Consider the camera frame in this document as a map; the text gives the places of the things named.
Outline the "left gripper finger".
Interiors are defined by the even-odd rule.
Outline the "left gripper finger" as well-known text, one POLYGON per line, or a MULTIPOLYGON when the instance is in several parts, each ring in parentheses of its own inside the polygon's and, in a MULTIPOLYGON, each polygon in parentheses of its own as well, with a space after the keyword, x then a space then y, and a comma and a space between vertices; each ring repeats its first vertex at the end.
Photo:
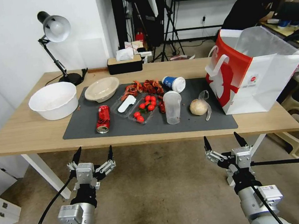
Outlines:
POLYGON ((67 163, 67 168, 69 169, 70 177, 76 176, 76 169, 79 165, 81 151, 82 151, 82 147, 79 147, 78 150, 75 152, 72 161, 67 163))
POLYGON ((96 174, 109 174, 116 167, 116 163, 113 158, 113 150, 112 146, 110 145, 108 149, 107 161, 104 162, 100 167, 96 168, 96 174))

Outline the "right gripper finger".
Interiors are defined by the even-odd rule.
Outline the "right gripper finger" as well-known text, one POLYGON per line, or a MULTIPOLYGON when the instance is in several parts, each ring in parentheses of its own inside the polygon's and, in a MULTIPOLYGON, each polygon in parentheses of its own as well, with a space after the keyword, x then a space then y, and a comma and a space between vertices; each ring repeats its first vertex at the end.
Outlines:
POLYGON ((225 157, 211 148, 211 145, 205 136, 203 138, 206 158, 213 163, 223 162, 225 157))
POLYGON ((237 132, 234 131, 234 137, 236 138, 240 148, 237 148, 236 151, 236 155, 237 156, 252 156, 252 149, 253 146, 249 145, 246 140, 240 136, 237 132))

